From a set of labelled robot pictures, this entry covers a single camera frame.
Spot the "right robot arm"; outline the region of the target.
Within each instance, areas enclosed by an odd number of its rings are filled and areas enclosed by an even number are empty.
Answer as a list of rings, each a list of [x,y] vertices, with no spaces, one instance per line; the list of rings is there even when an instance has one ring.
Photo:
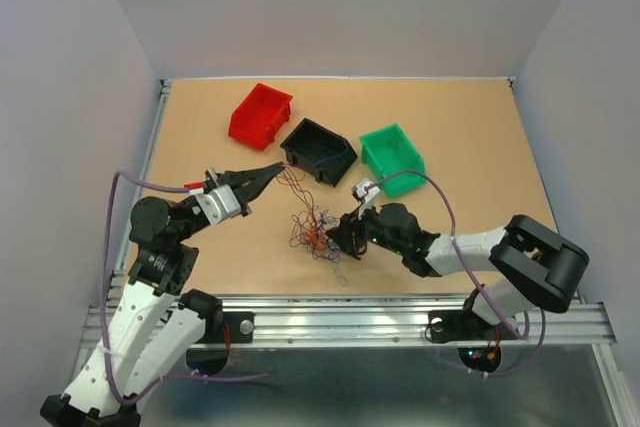
[[[480,282],[456,311],[433,311],[425,336],[436,344],[485,340],[497,327],[518,338],[511,319],[534,308],[564,313],[590,262],[584,249],[526,215],[506,226],[462,235],[430,233],[400,203],[358,208],[327,232],[340,251],[360,258],[374,244],[400,256],[421,277],[495,271],[500,281]]]

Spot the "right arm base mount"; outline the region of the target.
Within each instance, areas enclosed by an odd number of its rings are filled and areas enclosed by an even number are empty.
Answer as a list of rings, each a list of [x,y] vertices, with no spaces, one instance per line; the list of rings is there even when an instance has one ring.
[[[516,335],[502,325],[490,325],[477,315],[462,310],[432,310],[423,331],[425,339],[435,344],[449,342],[472,342],[515,340]]]

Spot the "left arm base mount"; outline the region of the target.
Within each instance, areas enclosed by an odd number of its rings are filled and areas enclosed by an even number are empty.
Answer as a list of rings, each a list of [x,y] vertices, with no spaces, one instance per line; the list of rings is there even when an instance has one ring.
[[[250,344],[253,342],[255,313],[225,310],[220,320],[208,323],[204,335],[196,341],[203,345]]]

